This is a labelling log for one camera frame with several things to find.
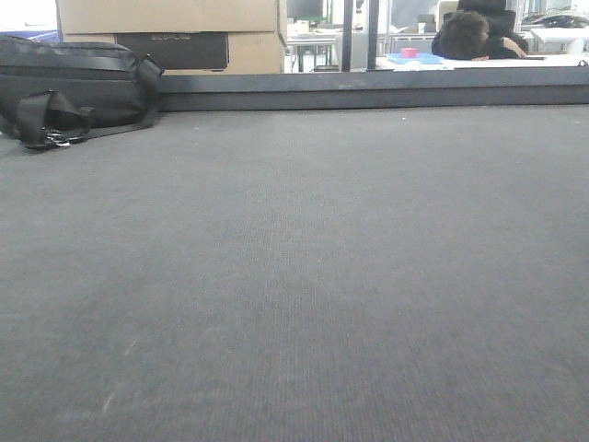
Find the black baseboard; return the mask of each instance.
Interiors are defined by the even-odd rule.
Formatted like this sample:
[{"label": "black baseboard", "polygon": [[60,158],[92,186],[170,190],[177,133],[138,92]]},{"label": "black baseboard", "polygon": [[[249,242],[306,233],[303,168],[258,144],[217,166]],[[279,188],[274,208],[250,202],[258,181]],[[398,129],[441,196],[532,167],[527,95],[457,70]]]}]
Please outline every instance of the black baseboard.
[{"label": "black baseboard", "polygon": [[162,111],[278,111],[589,103],[589,68],[164,76]]}]

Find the bag strap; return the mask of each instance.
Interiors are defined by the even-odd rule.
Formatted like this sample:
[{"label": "bag strap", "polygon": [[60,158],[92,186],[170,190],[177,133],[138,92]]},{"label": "bag strap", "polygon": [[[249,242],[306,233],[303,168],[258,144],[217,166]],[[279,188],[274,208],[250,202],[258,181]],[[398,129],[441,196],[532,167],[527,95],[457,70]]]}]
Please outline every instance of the bag strap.
[{"label": "bag strap", "polygon": [[[49,150],[101,136],[137,131],[153,125],[157,116],[157,79],[160,68],[149,56],[138,66],[139,86],[144,90],[147,109],[141,121],[123,126],[90,129],[92,109],[76,108],[62,93],[54,90],[22,99],[17,105],[16,131],[22,143],[34,150]],[[52,127],[52,121],[65,121],[67,130]]]},{"label": "bag strap", "polygon": [[100,136],[122,134],[123,132],[138,131],[154,124],[158,113],[157,107],[157,79],[161,77],[164,69],[154,62],[149,55],[139,64],[139,86],[145,92],[147,111],[141,121],[125,126],[102,127],[92,129],[86,139],[98,138]]},{"label": "bag strap", "polygon": [[[17,105],[15,135],[26,147],[47,150],[82,141],[92,123],[90,108],[77,109],[62,93],[48,90],[30,95]],[[51,114],[52,124],[48,122]],[[57,130],[54,122],[67,122],[67,130]]]}]

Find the person's arm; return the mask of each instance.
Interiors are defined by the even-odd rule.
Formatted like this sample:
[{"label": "person's arm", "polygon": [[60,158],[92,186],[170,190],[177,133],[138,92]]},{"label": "person's arm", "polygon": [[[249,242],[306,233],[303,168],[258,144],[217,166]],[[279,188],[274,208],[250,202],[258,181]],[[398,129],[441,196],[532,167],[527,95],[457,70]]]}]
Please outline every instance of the person's arm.
[{"label": "person's arm", "polygon": [[522,48],[507,37],[489,38],[485,45],[485,53],[487,53],[492,60],[502,58],[521,58],[526,56],[526,53]]}]

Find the cardboard box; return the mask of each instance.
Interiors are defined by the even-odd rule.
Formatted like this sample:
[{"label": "cardboard box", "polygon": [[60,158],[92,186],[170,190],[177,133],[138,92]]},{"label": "cardboard box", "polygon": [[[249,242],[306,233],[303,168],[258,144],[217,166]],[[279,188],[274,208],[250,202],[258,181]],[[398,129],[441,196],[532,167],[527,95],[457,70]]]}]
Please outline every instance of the cardboard box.
[{"label": "cardboard box", "polygon": [[[64,41],[126,43],[125,46],[140,56],[150,53],[154,60],[166,68],[165,75],[168,76],[281,74],[284,71],[284,46],[279,34],[275,32],[215,32],[213,34],[218,35],[143,33],[137,40],[141,44],[136,47],[133,47],[133,37],[137,37],[137,34],[64,34]],[[167,54],[173,54],[168,65],[158,59],[159,54],[163,55],[161,58]]]},{"label": "cardboard box", "polygon": [[285,0],[57,0],[63,34],[278,32]]},{"label": "cardboard box", "polygon": [[57,0],[64,41],[118,42],[174,74],[280,74],[286,0]]}]

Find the chair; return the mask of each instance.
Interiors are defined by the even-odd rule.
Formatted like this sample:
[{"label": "chair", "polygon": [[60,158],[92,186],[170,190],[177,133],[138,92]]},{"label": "chair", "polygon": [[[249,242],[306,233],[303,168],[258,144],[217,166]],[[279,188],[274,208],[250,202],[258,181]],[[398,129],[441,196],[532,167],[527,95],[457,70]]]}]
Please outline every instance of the chair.
[{"label": "chair", "polygon": [[[506,3],[506,0],[459,0],[457,9],[478,12],[489,22],[491,34],[505,34],[515,28],[515,12],[506,9]],[[445,14],[444,21],[452,14]]]}]

